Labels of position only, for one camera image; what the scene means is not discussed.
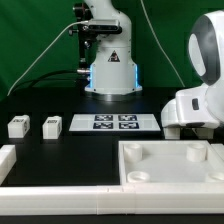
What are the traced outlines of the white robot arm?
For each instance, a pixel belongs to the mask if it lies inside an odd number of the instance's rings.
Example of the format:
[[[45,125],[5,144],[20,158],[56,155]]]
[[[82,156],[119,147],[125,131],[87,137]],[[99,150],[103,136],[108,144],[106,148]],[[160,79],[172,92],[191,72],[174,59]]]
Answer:
[[[88,30],[99,35],[85,90],[107,97],[140,91],[137,65],[131,58],[129,17],[116,10],[111,0],[84,1],[93,16]],[[190,33],[188,55],[203,84],[176,93],[161,112],[162,126],[215,129],[224,123],[224,10],[198,18]]]

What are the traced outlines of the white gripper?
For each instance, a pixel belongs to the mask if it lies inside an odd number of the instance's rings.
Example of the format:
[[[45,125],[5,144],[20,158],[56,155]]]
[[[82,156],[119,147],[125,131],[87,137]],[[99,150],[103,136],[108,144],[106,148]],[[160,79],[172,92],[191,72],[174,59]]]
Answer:
[[[179,125],[176,111],[176,100],[170,100],[161,111],[161,123],[163,128]]]

